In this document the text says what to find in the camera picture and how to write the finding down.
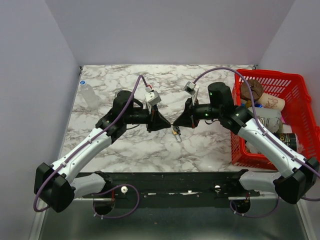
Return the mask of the small brass padlock with key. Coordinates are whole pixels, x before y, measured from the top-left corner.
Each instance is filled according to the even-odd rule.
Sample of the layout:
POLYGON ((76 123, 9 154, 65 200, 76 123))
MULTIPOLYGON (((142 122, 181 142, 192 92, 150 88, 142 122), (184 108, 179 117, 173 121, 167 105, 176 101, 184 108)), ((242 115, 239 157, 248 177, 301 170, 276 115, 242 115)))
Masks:
POLYGON ((181 138, 181 133, 180 133, 180 131, 179 130, 172 130, 172 134, 173 134, 173 136, 175 137, 175 139, 176 139, 176 141, 178 142, 178 143, 181 143, 182 142, 182 138, 181 138))

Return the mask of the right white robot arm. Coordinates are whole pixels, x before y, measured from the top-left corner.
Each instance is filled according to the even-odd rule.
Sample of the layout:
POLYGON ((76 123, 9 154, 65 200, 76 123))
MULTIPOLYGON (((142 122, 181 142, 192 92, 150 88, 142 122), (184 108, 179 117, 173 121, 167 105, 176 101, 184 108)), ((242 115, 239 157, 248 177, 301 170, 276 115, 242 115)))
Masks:
POLYGON ((231 89, 223 82, 208 87, 210 102, 198 102, 198 86, 187 82, 184 91, 191 95, 184 111, 173 122, 175 127, 196 128, 200 120, 218 120, 233 134, 246 140, 261 152, 277 169, 277 173, 245 171, 230 183, 230 191, 241 196, 247 191, 275 193, 289 204, 296 204, 315 184, 319 162, 306 159, 274 136, 255 120, 253 113, 244 106, 234 104, 231 89))

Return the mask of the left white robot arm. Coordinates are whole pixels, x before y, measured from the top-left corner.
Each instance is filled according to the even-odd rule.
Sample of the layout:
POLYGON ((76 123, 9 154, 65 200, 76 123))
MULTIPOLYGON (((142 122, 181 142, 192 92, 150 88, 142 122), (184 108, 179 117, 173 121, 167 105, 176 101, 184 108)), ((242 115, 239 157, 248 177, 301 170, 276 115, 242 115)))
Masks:
POLYGON ((145 93, 146 105, 135 99, 128 90, 119 91, 109 112, 100 118, 89 135, 61 159, 48 165, 40 164, 35 172, 34 193, 49 208, 60 213, 80 196, 96 193, 104 198, 111 185, 101 173, 77 178, 78 173, 102 150, 112 145, 126 131, 128 125, 146 125, 149 133, 170 128, 171 124, 160 114, 159 93, 145 93))

